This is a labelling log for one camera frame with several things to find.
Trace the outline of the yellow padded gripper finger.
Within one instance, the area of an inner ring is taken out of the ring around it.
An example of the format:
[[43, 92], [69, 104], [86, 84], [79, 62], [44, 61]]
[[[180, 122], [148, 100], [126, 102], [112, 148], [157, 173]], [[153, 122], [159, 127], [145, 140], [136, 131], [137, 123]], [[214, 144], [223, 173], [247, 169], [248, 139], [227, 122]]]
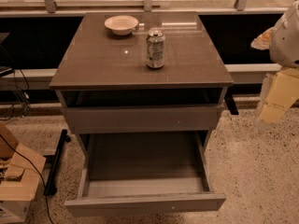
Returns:
[[299, 70], [284, 68], [263, 80], [255, 125], [266, 129], [277, 124], [299, 99]]

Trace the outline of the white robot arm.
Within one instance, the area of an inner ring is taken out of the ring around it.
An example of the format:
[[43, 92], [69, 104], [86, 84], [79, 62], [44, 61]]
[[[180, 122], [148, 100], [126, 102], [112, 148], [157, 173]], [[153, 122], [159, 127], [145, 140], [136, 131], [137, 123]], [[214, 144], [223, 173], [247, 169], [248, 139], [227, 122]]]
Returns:
[[263, 79], [255, 124], [266, 129], [277, 124], [299, 100], [299, 0], [295, 0], [276, 24], [254, 38], [250, 46], [268, 49], [270, 59], [281, 66]]

